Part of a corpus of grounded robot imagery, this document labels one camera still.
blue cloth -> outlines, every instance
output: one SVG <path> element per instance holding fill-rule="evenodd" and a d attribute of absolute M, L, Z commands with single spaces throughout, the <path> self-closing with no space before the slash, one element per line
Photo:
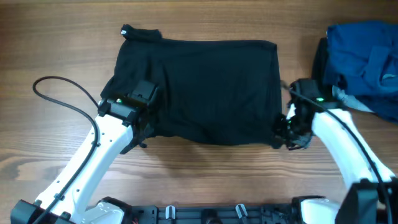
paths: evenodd
<path fill-rule="evenodd" d="M 397 25 L 370 21 L 330 26 L 328 53 L 325 84 L 349 95 L 398 92 Z"/>

wooden table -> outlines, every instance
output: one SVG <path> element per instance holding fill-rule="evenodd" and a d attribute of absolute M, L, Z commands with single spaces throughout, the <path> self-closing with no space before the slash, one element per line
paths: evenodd
<path fill-rule="evenodd" d="M 56 178 L 90 128 L 74 111 L 35 96 L 32 83 L 46 75 L 67 77 L 100 100 L 124 40 L 123 24 L 160 29 L 170 39 L 269 40 L 278 45 L 280 74 L 290 83 L 309 77 L 328 25 L 398 22 L 397 1 L 0 2 L 0 223 L 9 223 L 20 198 L 33 202 Z M 96 115 L 86 96 L 67 83 L 48 81 L 39 90 Z M 398 172 L 398 127 L 365 113 L 354 113 L 354 120 L 375 153 Z M 294 152 L 181 138 L 147 143 L 147 149 L 135 148 L 115 160 L 92 203 L 105 196 L 157 206 L 288 202 L 298 195 L 341 201 L 346 191 L 317 138 L 309 149 Z"/>

black garment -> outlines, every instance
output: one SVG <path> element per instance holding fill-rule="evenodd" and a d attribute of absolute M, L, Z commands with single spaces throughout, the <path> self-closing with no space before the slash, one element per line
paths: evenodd
<path fill-rule="evenodd" d="M 126 41 L 101 97 L 128 94 L 143 79 L 160 86 L 155 136 L 280 147 L 272 133 L 282 108 L 276 44 L 169 40 L 158 30 L 129 25 L 122 35 Z"/>
<path fill-rule="evenodd" d="M 326 100 L 332 100 L 331 85 L 323 83 L 328 58 L 328 39 L 324 37 L 319 40 L 318 49 L 313 59 L 311 78 L 317 81 L 319 90 Z"/>

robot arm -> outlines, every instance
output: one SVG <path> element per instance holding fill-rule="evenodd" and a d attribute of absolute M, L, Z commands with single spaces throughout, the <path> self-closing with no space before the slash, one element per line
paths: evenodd
<path fill-rule="evenodd" d="M 292 104 L 288 117 L 291 118 L 295 116 L 294 111 L 295 105 Z M 391 177 L 395 177 L 394 173 L 372 152 L 362 135 L 356 129 L 351 114 L 342 109 L 331 109 L 330 111 L 344 121 L 355 133 L 356 137 L 361 141 L 375 163 L 383 181 L 390 182 Z M 378 182 L 369 162 L 359 148 L 358 143 L 353 139 L 350 133 L 328 113 L 321 112 L 314 114 L 312 132 L 321 139 L 337 163 L 347 189 L 349 189 L 353 183 L 359 183 L 362 179 L 368 179 L 370 182 Z"/>
<path fill-rule="evenodd" d="M 62 199 L 51 209 L 53 214 L 59 216 L 64 212 L 69 213 L 71 215 L 70 220 L 75 223 L 80 223 L 84 220 L 85 210 L 100 180 L 116 156 L 133 139 L 132 128 L 122 125 L 123 121 L 121 119 L 107 114 L 103 117 L 97 116 L 95 121 L 101 131 L 98 147 L 80 175 L 65 192 Z M 93 133 L 94 129 L 92 128 L 66 168 L 36 198 L 36 202 L 41 202 L 41 208 L 46 209 L 52 203 L 54 195 L 61 191 L 65 183 L 70 180 L 81 165 L 91 148 L 94 140 Z"/>

black cable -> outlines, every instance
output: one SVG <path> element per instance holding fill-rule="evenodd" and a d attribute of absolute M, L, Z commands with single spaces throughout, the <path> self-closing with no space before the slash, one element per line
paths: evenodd
<path fill-rule="evenodd" d="M 59 104 L 59 105 L 61 105 L 61 106 L 65 106 L 65 107 L 67 107 L 67 108 L 70 108 L 70 109 L 72 109 L 72 110 L 74 110 L 74 111 L 80 113 L 80 114 L 83 115 L 85 118 L 87 118 L 87 119 L 90 121 L 90 123 L 93 125 L 93 127 L 94 127 L 94 141 L 93 141 L 93 143 L 92 143 L 92 147 L 91 147 L 90 151 L 88 152 L 88 154 L 87 154 L 85 160 L 81 163 L 80 167 L 76 170 L 76 172 L 75 172 L 74 175 L 70 178 L 70 180 L 67 182 L 67 184 L 65 184 L 65 186 L 62 188 L 62 190 L 61 190 L 61 191 L 58 193 L 58 195 L 54 198 L 54 200 L 51 202 L 51 204 L 50 204 L 50 205 L 44 210 L 44 212 L 35 220 L 35 222 L 33 222 L 33 224 L 38 224 L 40 221 L 43 220 L 43 218 L 51 211 L 51 209 L 52 209 L 52 208 L 57 204 L 57 202 L 62 198 L 62 196 L 64 195 L 64 193 L 68 190 L 69 186 L 71 186 L 71 184 L 73 183 L 73 181 L 77 178 L 77 176 L 79 175 L 79 173 L 81 172 L 81 170 L 83 170 L 83 168 L 86 166 L 87 162 L 90 160 L 91 155 L 94 153 L 95 148 L 97 147 L 98 137 L 99 137 L 99 133 L 100 133 L 100 130 L 99 130 L 99 128 L 98 128 L 98 125 L 95 123 L 95 120 L 94 120 L 93 118 L 91 118 L 87 113 L 85 113 L 84 111 L 82 111 L 81 109 L 76 108 L 76 107 L 74 107 L 74 106 L 72 106 L 72 105 L 69 105 L 69 104 L 67 104 L 67 103 L 64 103 L 64 102 L 55 100 L 55 99 L 53 99 L 53 98 L 51 98 L 51 97 L 48 97 L 48 96 L 45 96 L 45 95 L 39 93 L 39 92 L 36 90 L 36 85 L 37 85 L 39 82 L 41 82 L 41 81 L 43 81 L 43 80 L 46 80 L 46 79 L 59 79 L 59 80 L 66 81 L 66 82 L 68 82 L 68 83 L 71 83 L 71 84 L 77 86 L 77 87 L 78 87 L 79 89 L 81 89 L 84 93 L 86 93 L 86 95 L 88 96 L 88 98 L 95 104 L 95 106 L 96 106 L 97 108 L 99 107 L 98 104 L 97 104 L 97 102 L 94 100 L 94 98 L 93 98 L 83 87 L 81 87 L 79 84 L 77 84 L 77 83 L 75 83 L 74 81 L 69 80 L 69 79 L 67 79 L 67 78 L 56 77 L 56 76 L 48 76 L 48 77 L 42 77 L 42 78 L 36 80 L 36 81 L 33 83 L 32 88 L 33 88 L 33 92 L 34 92 L 36 95 L 38 95 L 39 97 L 41 97 L 41 98 L 43 98 L 43 99 L 45 99 L 45 100 L 51 101 L 51 102 L 56 103 L 56 104 Z"/>
<path fill-rule="evenodd" d="M 301 95 L 300 93 L 297 93 L 296 91 L 294 91 L 292 88 L 288 88 L 287 85 L 285 83 L 282 83 L 281 86 L 283 88 L 285 88 L 286 90 L 289 91 L 289 93 L 311 103 L 312 105 L 321 108 L 324 112 L 328 113 L 331 117 L 333 117 L 335 120 L 337 120 L 348 132 L 349 134 L 353 137 L 353 139 L 356 141 L 356 143 L 358 144 L 358 146 L 361 148 L 362 153 L 364 154 L 365 158 L 368 160 L 369 165 L 371 166 L 371 169 L 374 172 L 374 175 L 376 175 L 377 180 L 379 181 L 380 184 L 380 188 L 381 188 L 381 192 L 383 194 L 383 197 L 385 198 L 384 203 L 386 204 L 386 212 L 387 212 L 387 223 L 388 224 L 392 224 L 392 211 L 391 211 L 391 206 L 390 206 L 390 199 L 386 190 L 386 186 L 383 182 L 383 179 L 380 176 L 379 171 L 377 170 L 377 167 L 375 165 L 375 163 L 373 162 L 373 160 L 371 159 L 371 157 L 369 156 L 368 152 L 366 151 L 365 147 L 362 145 L 361 141 L 358 139 L 358 137 L 356 137 L 356 135 L 354 134 L 354 132 L 348 127 L 348 125 L 342 121 L 339 117 L 337 117 L 337 115 L 335 115 L 334 113 L 332 113 L 329 109 L 325 108 L 324 106 L 318 104 L 317 102 Z"/>

